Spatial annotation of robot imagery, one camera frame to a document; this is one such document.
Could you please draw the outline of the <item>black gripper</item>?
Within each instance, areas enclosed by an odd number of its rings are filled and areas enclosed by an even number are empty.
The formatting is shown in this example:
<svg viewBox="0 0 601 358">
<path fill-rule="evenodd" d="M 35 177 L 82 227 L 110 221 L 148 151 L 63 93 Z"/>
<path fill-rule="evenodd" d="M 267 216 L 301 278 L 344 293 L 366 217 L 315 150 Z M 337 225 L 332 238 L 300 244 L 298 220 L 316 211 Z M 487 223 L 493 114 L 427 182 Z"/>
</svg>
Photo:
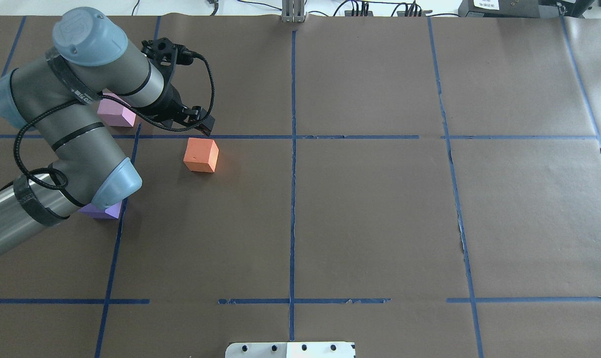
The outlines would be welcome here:
<svg viewBox="0 0 601 358">
<path fill-rule="evenodd" d="M 159 99 L 154 122 L 166 131 L 199 131 L 210 137 L 215 124 L 214 116 L 200 118 L 200 108 L 189 108 L 182 103 L 180 93 L 173 85 L 168 85 Z"/>
</svg>

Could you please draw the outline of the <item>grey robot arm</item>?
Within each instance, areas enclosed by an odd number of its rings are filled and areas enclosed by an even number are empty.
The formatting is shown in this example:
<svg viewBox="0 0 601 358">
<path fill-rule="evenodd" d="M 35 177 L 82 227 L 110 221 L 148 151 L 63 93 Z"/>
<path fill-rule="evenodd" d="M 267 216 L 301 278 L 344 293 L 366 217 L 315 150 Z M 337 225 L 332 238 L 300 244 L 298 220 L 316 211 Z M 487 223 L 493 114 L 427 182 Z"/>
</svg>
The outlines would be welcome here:
<svg viewBox="0 0 601 358">
<path fill-rule="evenodd" d="M 12 156 L 20 175 L 0 190 L 0 256 L 89 204 L 108 209 L 141 188 L 132 159 L 93 104 L 110 100 L 164 131 L 209 136 L 209 107 L 183 104 L 178 65 L 207 59 L 167 38 L 137 48 L 102 11 L 76 7 L 52 30 L 53 47 L 0 79 L 0 116 L 18 129 Z"/>
</svg>

